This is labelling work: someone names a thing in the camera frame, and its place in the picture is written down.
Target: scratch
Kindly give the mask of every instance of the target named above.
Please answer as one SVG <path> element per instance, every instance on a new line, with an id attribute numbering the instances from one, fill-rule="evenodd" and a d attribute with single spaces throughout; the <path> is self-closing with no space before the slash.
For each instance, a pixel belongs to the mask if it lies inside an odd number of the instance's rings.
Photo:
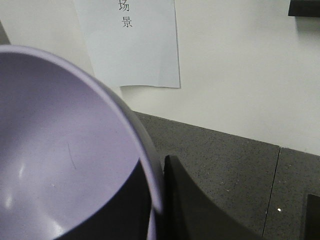
<path id="1" fill-rule="evenodd" d="M 73 160 L 73 158 L 72 158 L 72 155 L 71 155 L 69 143 L 68 143 L 68 150 L 69 150 L 69 155 L 70 155 L 70 159 L 71 159 L 73 168 L 76 170 L 77 168 L 76 168 L 75 162 L 74 162 L 74 160 Z"/>

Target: chinese characters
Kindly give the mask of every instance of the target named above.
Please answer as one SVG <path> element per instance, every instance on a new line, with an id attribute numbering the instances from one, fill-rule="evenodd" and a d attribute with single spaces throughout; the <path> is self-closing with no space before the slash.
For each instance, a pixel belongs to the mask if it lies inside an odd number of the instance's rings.
<path id="1" fill-rule="evenodd" d="M 123 17 L 123 21 L 122 21 L 123 23 L 124 23 L 124 27 L 132 27 L 132 25 L 130 24 L 131 23 L 131 20 L 130 20 L 130 17 L 129 16 L 124 16 Z"/>
<path id="2" fill-rule="evenodd" d="M 129 12 L 130 8 L 129 8 L 129 4 L 127 3 L 127 0 L 119 0 L 119 11 L 127 11 Z M 131 20 L 129 16 L 124 16 L 122 17 L 122 22 L 123 22 L 123 27 L 132 27 L 131 25 Z"/>
<path id="3" fill-rule="evenodd" d="M 119 10 L 129 12 L 129 4 L 127 4 L 127 0 L 119 0 L 119 5 L 120 5 Z"/>

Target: speckled stone surface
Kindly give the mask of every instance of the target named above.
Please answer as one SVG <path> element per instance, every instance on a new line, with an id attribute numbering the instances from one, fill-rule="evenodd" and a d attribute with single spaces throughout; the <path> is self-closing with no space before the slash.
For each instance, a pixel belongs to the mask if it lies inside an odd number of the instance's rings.
<path id="1" fill-rule="evenodd" d="M 137 113 L 159 152 L 176 155 L 227 214 L 262 236 L 280 148 Z"/>
<path id="2" fill-rule="evenodd" d="M 282 148 L 263 236 L 304 239 L 308 194 L 320 196 L 320 156 Z"/>

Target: white wall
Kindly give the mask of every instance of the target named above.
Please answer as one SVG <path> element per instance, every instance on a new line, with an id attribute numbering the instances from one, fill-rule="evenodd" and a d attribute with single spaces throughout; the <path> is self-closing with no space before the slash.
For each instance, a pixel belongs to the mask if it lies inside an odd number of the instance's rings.
<path id="1" fill-rule="evenodd" d="M 122 87 L 135 111 L 320 155 L 320 18 L 289 0 L 176 0 L 181 89 Z"/>

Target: paper sheet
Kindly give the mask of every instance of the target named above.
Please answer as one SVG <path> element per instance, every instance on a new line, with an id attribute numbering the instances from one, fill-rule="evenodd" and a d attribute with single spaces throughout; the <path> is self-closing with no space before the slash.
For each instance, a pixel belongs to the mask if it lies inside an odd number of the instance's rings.
<path id="1" fill-rule="evenodd" d="M 180 87 L 174 0 L 73 0 L 97 79 Z"/>

